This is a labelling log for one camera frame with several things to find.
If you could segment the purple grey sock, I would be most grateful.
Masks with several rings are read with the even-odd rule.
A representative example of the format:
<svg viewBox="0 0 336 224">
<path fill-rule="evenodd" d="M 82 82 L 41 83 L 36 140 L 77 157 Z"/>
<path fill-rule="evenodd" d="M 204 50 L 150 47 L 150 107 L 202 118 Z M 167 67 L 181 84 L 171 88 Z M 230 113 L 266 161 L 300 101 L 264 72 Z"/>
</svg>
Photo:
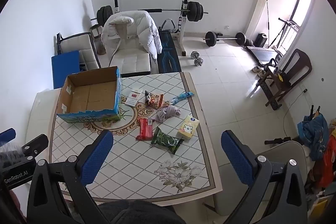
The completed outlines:
<svg viewBox="0 0 336 224">
<path fill-rule="evenodd" d="M 163 123 L 165 120 L 169 119 L 170 117 L 173 116 L 180 116 L 181 111 L 179 108 L 177 108 L 174 105 L 167 105 L 160 107 L 157 110 L 156 116 L 155 116 L 155 121 L 159 123 Z"/>
</svg>

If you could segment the red snack packet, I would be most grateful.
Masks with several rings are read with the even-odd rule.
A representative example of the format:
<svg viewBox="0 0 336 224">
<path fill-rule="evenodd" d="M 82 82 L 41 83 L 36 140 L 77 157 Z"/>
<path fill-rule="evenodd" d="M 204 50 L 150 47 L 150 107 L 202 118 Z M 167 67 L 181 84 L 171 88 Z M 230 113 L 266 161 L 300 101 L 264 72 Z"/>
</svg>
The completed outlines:
<svg viewBox="0 0 336 224">
<path fill-rule="evenodd" d="M 136 140 L 149 141 L 153 138 L 153 120 L 151 118 L 139 118 L 139 134 Z"/>
</svg>

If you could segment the dark wooden chair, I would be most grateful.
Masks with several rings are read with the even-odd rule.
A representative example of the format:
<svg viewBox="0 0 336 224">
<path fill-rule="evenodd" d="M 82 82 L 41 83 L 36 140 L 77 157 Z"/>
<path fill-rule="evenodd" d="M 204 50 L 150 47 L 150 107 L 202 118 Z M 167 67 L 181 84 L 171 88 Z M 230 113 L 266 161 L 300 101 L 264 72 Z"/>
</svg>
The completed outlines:
<svg viewBox="0 0 336 224">
<path fill-rule="evenodd" d="M 279 68 L 275 63 L 270 63 L 264 68 L 263 76 L 256 86 L 264 92 L 267 102 L 278 110 L 284 97 L 303 81 L 313 70 L 309 56 L 302 50 L 295 49 L 286 64 Z"/>
</svg>

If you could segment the black weight bench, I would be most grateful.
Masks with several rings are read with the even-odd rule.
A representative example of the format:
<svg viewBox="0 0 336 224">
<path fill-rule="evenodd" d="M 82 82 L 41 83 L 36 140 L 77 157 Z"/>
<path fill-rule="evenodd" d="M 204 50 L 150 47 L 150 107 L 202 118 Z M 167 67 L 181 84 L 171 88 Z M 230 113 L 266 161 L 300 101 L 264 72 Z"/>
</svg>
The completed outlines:
<svg viewBox="0 0 336 224">
<path fill-rule="evenodd" d="M 171 33 L 160 30 L 159 37 L 162 44 L 162 53 L 158 55 L 157 59 L 159 73 L 181 72 L 181 65 Z"/>
</svg>

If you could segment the open cardboard box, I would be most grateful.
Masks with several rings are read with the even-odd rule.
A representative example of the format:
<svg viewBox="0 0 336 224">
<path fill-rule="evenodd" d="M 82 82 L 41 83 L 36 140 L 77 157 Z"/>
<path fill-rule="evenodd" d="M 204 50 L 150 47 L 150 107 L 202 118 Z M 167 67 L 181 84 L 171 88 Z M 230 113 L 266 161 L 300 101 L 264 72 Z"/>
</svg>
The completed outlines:
<svg viewBox="0 0 336 224">
<path fill-rule="evenodd" d="M 100 68 L 67 76 L 56 114 L 67 123 L 117 122 L 120 104 L 119 68 Z"/>
</svg>

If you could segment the white folding chair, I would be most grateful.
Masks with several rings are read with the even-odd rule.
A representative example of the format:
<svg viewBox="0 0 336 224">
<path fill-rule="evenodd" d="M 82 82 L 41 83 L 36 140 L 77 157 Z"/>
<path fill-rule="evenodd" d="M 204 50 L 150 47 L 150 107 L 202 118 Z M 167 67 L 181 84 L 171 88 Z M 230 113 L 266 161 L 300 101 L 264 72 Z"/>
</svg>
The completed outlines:
<svg viewBox="0 0 336 224">
<path fill-rule="evenodd" d="M 101 64 L 90 32 L 82 32 L 63 38 L 56 35 L 57 54 L 79 52 L 79 64 L 86 70 L 100 69 Z"/>
</svg>

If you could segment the yellow tissue pack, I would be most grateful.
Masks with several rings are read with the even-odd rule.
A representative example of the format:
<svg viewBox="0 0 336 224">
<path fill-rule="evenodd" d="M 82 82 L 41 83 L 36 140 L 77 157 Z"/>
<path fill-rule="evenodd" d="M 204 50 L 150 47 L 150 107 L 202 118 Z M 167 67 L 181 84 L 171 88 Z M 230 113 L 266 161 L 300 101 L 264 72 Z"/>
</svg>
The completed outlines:
<svg viewBox="0 0 336 224">
<path fill-rule="evenodd" d="M 177 131 L 177 137 L 183 139 L 191 139 L 197 131 L 199 120 L 191 115 L 188 115 L 182 122 Z"/>
</svg>

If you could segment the blue milk powder sachet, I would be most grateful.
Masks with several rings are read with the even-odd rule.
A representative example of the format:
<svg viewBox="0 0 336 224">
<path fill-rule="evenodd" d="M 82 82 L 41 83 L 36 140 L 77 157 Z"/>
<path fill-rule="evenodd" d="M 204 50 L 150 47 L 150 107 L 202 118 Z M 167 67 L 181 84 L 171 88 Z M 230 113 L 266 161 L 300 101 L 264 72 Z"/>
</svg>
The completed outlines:
<svg viewBox="0 0 336 224">
<path fill-rule="evenodd" d="M 186 100 L 192 96 L 194 96 L 195 94 L 193 92 L 185 92 L 185 93 L 181 93 L 178 96 L 175 96 L 174 98 L 172 98 L 170 100 L 170 104 L 171 105 L 176 105 L 177 103 Z"/>
</svg>

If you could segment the white puffer jacket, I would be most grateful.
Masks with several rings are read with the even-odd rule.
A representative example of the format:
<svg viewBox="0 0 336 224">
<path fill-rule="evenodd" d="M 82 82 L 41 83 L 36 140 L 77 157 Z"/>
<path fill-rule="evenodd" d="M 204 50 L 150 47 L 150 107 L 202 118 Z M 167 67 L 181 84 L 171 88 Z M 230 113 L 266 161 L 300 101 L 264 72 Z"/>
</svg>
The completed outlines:
<svg viewBox="0 0 336 224">
<path fill-rule="evenodd" d="M 116 53 L 125 38 L 138 38 L 153 59 L 162 53 L 162 43 L 157 26 L 147 11 L 124 11 L 111 15 L 104 24 L 101 41 Z"/>
</svg>

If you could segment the chrome dumbbell pair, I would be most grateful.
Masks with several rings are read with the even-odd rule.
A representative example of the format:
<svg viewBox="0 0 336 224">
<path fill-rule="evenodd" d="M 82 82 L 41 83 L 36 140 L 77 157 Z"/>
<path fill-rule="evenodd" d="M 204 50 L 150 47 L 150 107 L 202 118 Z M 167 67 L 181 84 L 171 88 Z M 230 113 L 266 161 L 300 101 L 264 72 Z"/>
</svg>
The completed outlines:
<svg viewBox="0 0 336 224">
<path fill-rule="evenodd" d="M 203 65 L 204 59 L 200 57 L 200 53 L 198 51 L 192 51 L 190 57 L 195 66 L 201 67 Z"/>
</svg>

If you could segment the orange cartoon snack bag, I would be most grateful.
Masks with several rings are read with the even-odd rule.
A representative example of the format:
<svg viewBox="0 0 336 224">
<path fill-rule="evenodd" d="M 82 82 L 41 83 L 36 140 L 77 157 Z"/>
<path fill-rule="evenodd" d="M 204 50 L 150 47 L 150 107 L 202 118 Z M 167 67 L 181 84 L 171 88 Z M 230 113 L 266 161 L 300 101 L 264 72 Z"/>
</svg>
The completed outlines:
<svg viewBox="0 0 336 224">
<path fill-rule="evenodd" d="M 145 91 L 145 104 L 147 107 L 154 108 L 158 110 L 163 103 L 163 94 L 153 94 Z"/>
</svg>

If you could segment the white red cigarette box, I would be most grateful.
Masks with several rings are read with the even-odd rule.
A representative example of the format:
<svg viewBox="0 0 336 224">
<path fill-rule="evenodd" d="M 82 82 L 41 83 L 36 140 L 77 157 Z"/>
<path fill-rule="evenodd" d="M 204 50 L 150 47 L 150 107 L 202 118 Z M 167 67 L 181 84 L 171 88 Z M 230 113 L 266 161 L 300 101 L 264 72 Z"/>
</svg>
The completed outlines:
<svg viewBox="0 0 336 224">
<path fill-rule="evenodd" d="M 125 104 L 130 107 L 135 107 L 136 104 L 138 103 L 138 100 L 142 94 L 142 90 L 139 89 L 133 89 L 130 91 Z"/>
</svg>

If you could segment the white padded chair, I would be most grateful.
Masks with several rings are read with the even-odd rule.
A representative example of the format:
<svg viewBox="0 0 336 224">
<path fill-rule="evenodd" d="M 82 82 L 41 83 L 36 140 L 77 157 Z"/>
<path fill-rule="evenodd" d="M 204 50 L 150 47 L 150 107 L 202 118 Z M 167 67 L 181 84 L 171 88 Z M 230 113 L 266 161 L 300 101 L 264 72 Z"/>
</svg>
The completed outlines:
<svg viewBox="0 0 336 224">
<path fill-rule="evenodd" d="M 122 76 L 140 76 L 151 73 L 150 55 L 139 43 L 138 37 L 113 39 L 105 45 L 110 67 L 118 67 Z"/>
</svg>

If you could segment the small black speaker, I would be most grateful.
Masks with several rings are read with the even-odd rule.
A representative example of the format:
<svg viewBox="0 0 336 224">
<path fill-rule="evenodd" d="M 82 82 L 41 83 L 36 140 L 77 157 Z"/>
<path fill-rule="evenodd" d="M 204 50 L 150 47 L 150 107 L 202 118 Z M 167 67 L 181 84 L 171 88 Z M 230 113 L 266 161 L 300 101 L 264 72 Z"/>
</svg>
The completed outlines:
<svg viewBox="0 0 336 224">
<path fill-rule="evenodd" d="M 265 33 L 259 33 L 253 44 L 254 44 L 255 47 L 263 48 L 267 39 L 268 39 L 268 37 Z"/>
</svg>

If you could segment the green snack packet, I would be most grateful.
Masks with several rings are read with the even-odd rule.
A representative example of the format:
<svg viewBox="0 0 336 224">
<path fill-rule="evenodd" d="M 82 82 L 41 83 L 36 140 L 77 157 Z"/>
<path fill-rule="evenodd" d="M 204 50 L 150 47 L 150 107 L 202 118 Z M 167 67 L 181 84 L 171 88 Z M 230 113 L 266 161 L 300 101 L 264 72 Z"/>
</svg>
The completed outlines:
<svg viewBox="0 0 336 224">
<path fill-rule="evenodd" d="M 151 140 L 152 145 L 157 144 L 166 147 L 173 155 L 175 155 L 183 142 L 184 139 L 166 134 L 159 127 L 155 129 Z"/>
</svg>

